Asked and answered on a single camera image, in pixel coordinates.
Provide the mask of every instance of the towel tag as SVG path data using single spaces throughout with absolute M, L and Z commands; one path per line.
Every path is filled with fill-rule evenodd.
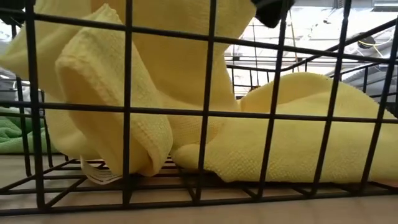
M 106 185 L 122 178 L 121 175 L 112 174 L 112 172 L 109 169 L 101 170 L 93 167 L 82 157 L 80 157 L 80 164 L 81 164 L 81 171 L 83 171 L 83 173 L 87 176 L 89 180 L 91 180 L 96 184 Z

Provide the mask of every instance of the yellow microfiber towel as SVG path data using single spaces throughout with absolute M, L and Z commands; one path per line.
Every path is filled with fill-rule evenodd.
M 136 26 L 208 34 L 209 1 L 133 3 Z M 224 37 L 238 38 L 256 11 L 250 1 L 219 0 L 217 6 L 216 35 Z M 71 8 L 80 8 L 80 14 L 69 12 Z M 35 10 L 120 24 L 125 8 L 123 0 L 41 0 Z M 39 85 L 53 101 L 123 105 L 123 32 L 66 25 L 49 29 L 42 22 L 36 26 L 43 33 L 37 38 Z M 14 47 L 0 58 L 0 65 L 27 78 L 24 38 L 22 28 L 11 44 Z M 52 48 L 46 47 L 45 39 L 52 41 Z M 226 48 L 225 44 L 216 44 L 213 52 L 210 109 L 268 113 L 272 83 L 250 92 L 239 103 L 234 99 L 223 58 Z M 132 105 L 201 110 L 206 51 L 203 41 L 133 34 Z M 40 62 L 46 52 L 52 56 L 50 61 Z M 286 75 L 280 81 L 277 113 L 325 116 L 330 89 L 331 80 L 321 75 Z M 375 118 L 377 108 L 378 104 L 359 90 L 340 85 L 335 116 Z M 122 114 L 69 111 L 59 114 L 62 125 L 54 115 L 48 113 L 50 135 L 57 149 L 72 157 L 104 159 L 115 174 L 120 174 Z M 385 117 L 393 118 L 388 112 Z M 210 118 L 205 169 L 227 182 L 258 181 L 267 125 L 267 119 Z M 276 120 L 267 180 L 311 182 L 324 126 L 322 121 Z M 332 124 L 322 182 L 360 179 L 373 127 L 371 123 Z M 396 127 L 382 126 L 371 171 L 373 180 L 397 179 L 398 166 L 393 161 L 397 155 Z M 130 171 L 157 173 L 170 150 L 178 165 L 196 169 L 200 128 L 200 117 L 132 114 Z M 72 139 L 75 148 L 68 145 L 67 140 Z

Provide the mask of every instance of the black wire grid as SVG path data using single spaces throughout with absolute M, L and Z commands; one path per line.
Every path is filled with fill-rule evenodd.
M 20 114 L 0 114 L 1 116 L 17 116 L 21 118 L 22 123 L 22 135 L 24 143 L 24 162 L 25 162 L 25 174 L 26 178 L 21 179 L 17 182 L 9 184 L 0 188 L 0 195 L 26 195 L 34 194 L 36 197 L 36 207 L 33 208 L 22 208 L 22 209 L 4 209 L 0 210 L 0 216 L 6 215 L 29 215 L 29 214 L 40 214 L 40 213 L 65 213 L 65 212 L 87 212 L 87 211 L 105 211 L 105 210 L 126 210 L 126 209 L 143 209 L 143 208 L 166 208 L 166 207 L 191 207 L 200 205 L 225 205 L 225 204 L 236 204 L 236 203 L 253 203 L 253 202 L 275 202 L 275 201 L 286 201 L 286 200 L 303 200 L 313 198 L 335 198 L 335 197 L 355 197 L 355 196 L 366 196 L 366 195 L 388 195 L 398 193 L 398 188 L 387 184 L 381 184 L 377 182 L 368 182 L 369 171 L 371 169 L 374 151 L 377 144 L 377 139 L 383 123 L 398 124 L 398 119 L 383 119 L 384 108 L 386 107 L 387 97 L 389 95 L 396 95 L 396 93 L 389 93 L 389 87 L 393 76 L 394 66 L 398 65 L 396 60 L 396 52 L 398 48 L 398 30 L 395 30 L 394 40 L 391 47 L 390 58 L 373 58 L 363 57 L 358 55 L 344 54 L 344 47 L 355 43 L 365 37 L 376 34 L 380 31 L 394 27 L 398 20 L 389 21 L 376 28 L 373 28 L 367 32 L 364 32 L 352 39 L 346 40 L 348 16 L 351 8 L 351 1 L 346 0 L 344 6 L 344 19 L 342 22 L 342 29 L 340 34 L 340 43 L 326 50 L 313 50 L 304 49 L 299 47 L 285 46 L 285 28 L 286 28 L 286 4 L 285 9 L 282 12 L 282 22 L 280 23 L 280 37 L 279 44 L 267 44 L 259 42 L 251 42 L 246 40 L 230 39 L 226 37 L 215 36 L 215 20 L 216 20 L 216 0 L 209 0 L 210 4 L 210 28 L 209 35 L 199 34 L 188 34 L 183 32 L 174 32 L 169 30 L 157 30 L 145 27 L 132 26 L 132 0 L 126 1 L 126 25 L 108 24 L 104 22 L 93 22 L 85 21 L 81 19 L 72 19 L 58 16 L 49 16 L 44 14 L 36 14 L 34 12 L 34 3 L 32 0 L 26 1 L 25 12 L 13 11 L 10 9 L 0 9 L 0 13 L 8 14 L 10 16 L 20 16 L 26 18 L 26 30 L 27 30 L 27 48 L 28 48 L 28 59 L 29 59 L 29 81 L 30 81 L 30 97 L 31 102 L 24 102 L 22 98 L 22 85 L 21 79 L 17 78 L 18 97 L 20 101 L 0 101 L 1 106 L 14 106 L 20 108 Z M 76 105 L 76 104 L 63 104 L 63 103 L 45 103 L 42 97 L 42 102 L 39 102 L 39 90 L 37 81 L 37 64 L 36 64 L 36 46 L 35 46 L 35 24 L 34 21 L 46 21 L 55 22 L 62 24 L 71 24 L 76 26 L 87 26 L 96 27 L 102 29 L 121 30 L 126 33 L 126 51 L 125 51 L 125 86 L 124 86 L 124 106 L 101 106 L 101 105 Z M 204 95 L 204 107 L 202 111 L 192 110 L 171 110 L 171 109 L 157 109 L 157 108 L 136 108 L 130 105 L 130 92 L 131 92 L 131 36 L 133 32 L 145 33 L 150 35 L 164 35 L 168 37 L 184 38 L 184 39 L 195 39 L 208 42 L 208 58 L 206 66 L 206 80 L 205 80 L 205 95 Z M 12 30 L 13 35 L 16 35 L 15 27 Z M 269 114 L 256 114 L 256 113 L 232 113 L 222 111 L 210 111 L 210 85 L 211 85 L 211 70 L 213 60 L 213 46 L 215 42 L 224 44 L 236 44 L 244 45 L 255 48 L 267 48 L 277 50 L 277 61 L 274 70 L 263 69 L 263 68 L 249 68 L 235 65 L 228 65 L 232 73 L 235 69 L 250 70 L 254 72 L 273 72 L 274 77 L 274 88 L 272 91 L 272 102 L 271 111 Z M 298 52 L 303 54 L 312 54 L 312 57 L 306 58 L 297 62 L 295 65 L 282 68 L 282 53 Z M 327 116 L 303 116 L 303 115 L 287 115 L 287 114 L 276 114 L 277 107 L 277 95 L 279 90 L 280 73 L 283 71 L 292 70 L 298 66 L 305 66 L 307 71 L 307 65 L 312 60 L 320 57 L 334 57 L 337 58 L 335 66 L 335 74 L 333 77 L 333 85 L 330 95 L 330 103 L 328 108 Z M 363 65 L 362 67 L 354 68 L 345 72 L 341 72 L 342 59 L 348 58 L 358 60 L 360 62 L 369 62 L 369 64 Z M 386 80 L 384 82 L 384 89 L 381 95 L 372 97 L 381 97 L 379 102 L 379 111 L 377 118 L 347 118 L 347 117 L 336 117 L 333 116 L 333 110 L 336 101 L 336 92 L 338 89 L 339 81 L 344 73 L 353 72 L 355 70 L 365 69 L 363 91 L 366 91 L 368 68 L 379 64 L 388 64 L 386 72 Z M 254 88 L 253 82 L 251 81 L 250 88 Z M 395 102 L 395 114 L 398 114 L 398 99 Z M 23 108 L 31 108 L 32 114 L 24 114 Z M 79 187 L 86 177 L 82 174 L 79 175 L 51 175 L 58 170 L 80 170 L 79 167 L 73 167 L 73 164 L 79 164 L 80 161 L 69 159 L 65 156 L 65 162 L 54 165 L 53 158 L 59 157 L 51 152 L 50 140 L 46 127 L 46 141 L 47 141 L 47 156 L 43 155 L 41 150 L 41 138 L 40 138 L 40 118 L 45 118 L 40 115 L 42 109 L 54 109 L 54 110 L 80 110 L 80 111 L 105 111 L 105 112 L 118 112 L 124 113 L 124 139 L 123 139 L 123 179 L 117 184 L 105 185 L 105 186 L 92 186 L 92 187 Z M 164 166 L 164 170 L 172 170 L 174 172 L 161 172 L 152 179 L 158 177 L 179 177 L 182 184 L 155 184 L 155 185 L 141 185 L 143 177 L 139 175 L 131 175 L 128 173 L 129 167 L 129 130 L 130 113 L 147 113 L 147 114 L 174 114 L 174 115 L 190 115 L 190 116 L 202 116 L 202 129 L 200 138 L 200 154 L 199 154 L 199 166 L 198 172 L 187 172 L 181 167 L 176 166 L 169 158 Z M 261 178 L 259 182 L 247 183 L 247 182 L 234 182 L 224 183 L 213 173 L 203 170 L 204 158 L 205 158 L 205 143 L 206 143 L 206 131 L 209 116 L 219 117 L 238 117 L 238 118 L 257 118 L 257 119 L 269 119 L 269 125 L 267 128 L 266 145 L 264 146 L 264 157 L 261 169 Z M 34 135 L 34 170 L 30 168 L 30 154 L 27 148 L 27 133 L 25 130 L 25 119 L 32 118 L 33 135 Z M 317 162 L 317 168 L 312 183 L 301 184 L 301 183 L 272 183 L 265 182 L 267 174 L 267 164 L 269 159 L 269 153 L 272 141 L 272 130 L 274 127 L 275 119 L 289 119 L 289 120 L 307 120 L 307 121 L 325 121 L 325 131 L 323 133 L 322 145 L 320 148 L 319 158 Z M 334 184 L 334 183 L 320 183 L 320 176 L 322 172 L 322 165 L 325 158 L 326 146 L 328 143 L 328 137 L 330 133 L 330 127 L 332 122 L 359 122 L 359 123 L 374 123 L 374 132 L 369 146 L 369 153 L 366 159 L 366 165 L 363 170 L 363 176 L 361 182 L 358 184 Z M 44 170 L 43 159 L 48 159 L 49 169 Z M 100 169 L 107 169 L 105 164 L 101 161 L 93 161 L 92 164 L 98 164 Z M 74 184 L 66 188 L 49 188 L 45 187 L 44 180 L 77 180 Z M 35 187 L 33 189 L 16 189 L 22 184 L 26 184 L 33 180 Z M 338 192 L 325 192 L 323 189 L 338 189 Z M 131 201 L 132 194 L 139 190 L 165 190 L 165 189 L 181 189 L 186 190 L 190 196 L 190 200 L 186 201 L 167 201 L 167 202 L 134 202 Z M 204 200 L 202 197 L 203 190 L 206 189 L 236 189 L 241 190 L 247 197 L 244 198 L 226 198 L 226 199 L 209 199 Z M 268 193 L 269 189 L 290 189 L 296 194 L 291 195 L 272 195 Z M 100 205 L 76 205 L 76 206 L 54 206 L 62 198 L 71 194 L 72 192 L 109 192 L 109 191 L 121 191 L 123 193 L 123 202 L 120 204 L 100 204 Z M 50 201 L 45 201 L 45 194 L 58 193 Z

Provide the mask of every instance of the green towel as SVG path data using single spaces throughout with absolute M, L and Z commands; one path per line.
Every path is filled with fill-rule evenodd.
M 18 113 L 16 110 L 0 107 L 0 113 Z M 32 118 L 26 118 L 27 141 L 29 152 L 33 152 Z M 45 140 L 44 120 L 40 119 L 42 151 L 47 152 Z M 0 153 L 22 153 L 24 145 L 22 143 L 21 119 L 13 116 L 0 116 Z

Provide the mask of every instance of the table surface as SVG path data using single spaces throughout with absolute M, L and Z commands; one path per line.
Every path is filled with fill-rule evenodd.
M 0 156 L 0 187 L 24 176 L 22 157 Z M 46 186 L 69 186 L 69 180 L 51 180 Z M 33 187 L 34 182 L 20 186 Z M 46 194 L 49 199 L 56 194 Z M 208 192 L 206 197 L 230 197 L 226 192 Z M 154 198 L 174 200 L 182 198 L 178 192 L 150 192 L 133 195 L 135 201 L 151 201 Z M 59 201 L 60 205 L 83 205 L 90 203 L 120 203 L 119 192 L 73 193 Z M 0 196 L 0 210 L 34 206 L 33 195 Z M 0 217 L 1 224 L 39 223 L 398 223 L 398 196 L 334 198 L 302 200 L 292 202 L 254 203 L 244 205 L 223 205 L 195 208 L 163 208 L 119 212 L 69 213 L 62 215 L 33 215 L 21 217 Z

